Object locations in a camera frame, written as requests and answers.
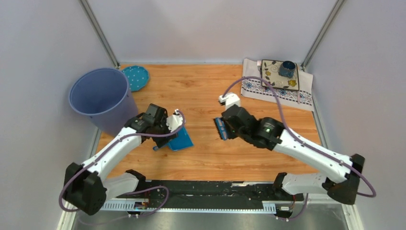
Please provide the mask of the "blue hand brush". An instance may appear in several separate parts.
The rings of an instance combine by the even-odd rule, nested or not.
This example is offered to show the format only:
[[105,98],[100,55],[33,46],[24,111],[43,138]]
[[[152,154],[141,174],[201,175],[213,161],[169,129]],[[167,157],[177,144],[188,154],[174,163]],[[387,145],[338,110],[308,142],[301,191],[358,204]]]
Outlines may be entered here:
[[227,140],[228,135],[227,135],[227,130],[226,130],[223,120],[220,117],[216,117],[216,118],[214,118],[214,124],[218,131],[220,139]]

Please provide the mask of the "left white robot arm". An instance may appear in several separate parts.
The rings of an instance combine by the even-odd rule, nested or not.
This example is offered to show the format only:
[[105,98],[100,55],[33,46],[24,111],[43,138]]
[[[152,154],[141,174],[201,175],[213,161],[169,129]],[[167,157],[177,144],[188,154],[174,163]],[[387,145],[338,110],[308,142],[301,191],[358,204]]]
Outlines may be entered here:
[[144,177],[128,170],[120,176],[107,176],[132,150],[151,138],[161,147],[175,139],[186,123],[182,111],[169,115],[163,107],[151,103],[147,111],[126,121],[117,136],[101,151],[81,164],[71,163],[65,172],[59,206],[66,212],[96,214],[104,203],[120,195],[140,199],[146,194]]

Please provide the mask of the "blue plastic dustpan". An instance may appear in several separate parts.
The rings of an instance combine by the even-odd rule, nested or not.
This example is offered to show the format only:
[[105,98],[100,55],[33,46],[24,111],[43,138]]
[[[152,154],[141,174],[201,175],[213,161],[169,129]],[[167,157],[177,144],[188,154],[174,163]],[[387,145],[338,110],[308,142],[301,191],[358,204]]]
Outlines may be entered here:
[[185,127],[183,127],[177,134],[178,134],[178,136],[176,138],[169,141],[167,144],[163,145],[162,147],[154,146],[153,150],[158,151],[161,148],[168,147],[172,151],[179,151],[179,150],[184,150],[184,149],[194,146]]

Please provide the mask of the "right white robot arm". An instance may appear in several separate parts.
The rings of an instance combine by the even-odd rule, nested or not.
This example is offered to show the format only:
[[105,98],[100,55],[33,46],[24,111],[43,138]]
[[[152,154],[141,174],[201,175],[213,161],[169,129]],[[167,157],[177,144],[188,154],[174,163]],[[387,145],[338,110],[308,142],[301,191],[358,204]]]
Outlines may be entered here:
[[318,170],[310,174],[277,174],[273,183],[276,199],[284,201],[297,194],[326,194],[342,204],[355,204],[365,163],[363,156],[333,152],[285,128],[276,119],[256,119],[237,105],[215,118],[214,123],[223,140],[241,138],[256,148],[288,155]]

